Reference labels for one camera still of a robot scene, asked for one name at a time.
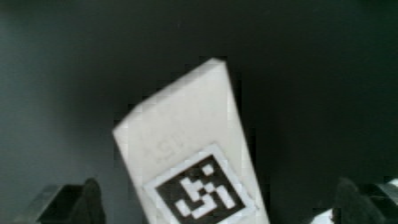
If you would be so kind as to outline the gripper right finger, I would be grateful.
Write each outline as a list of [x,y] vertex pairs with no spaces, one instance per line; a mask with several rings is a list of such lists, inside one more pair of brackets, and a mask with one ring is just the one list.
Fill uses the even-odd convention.
[[398,184],[339,179],[332,206],[334,224],[398,224]]

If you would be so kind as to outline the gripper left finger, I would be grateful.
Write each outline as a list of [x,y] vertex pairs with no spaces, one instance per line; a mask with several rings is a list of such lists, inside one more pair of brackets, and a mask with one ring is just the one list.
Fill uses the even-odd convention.
[[94,178],[81,184],[44,187],[16,216],[16,224],[106,224],[101,188]]

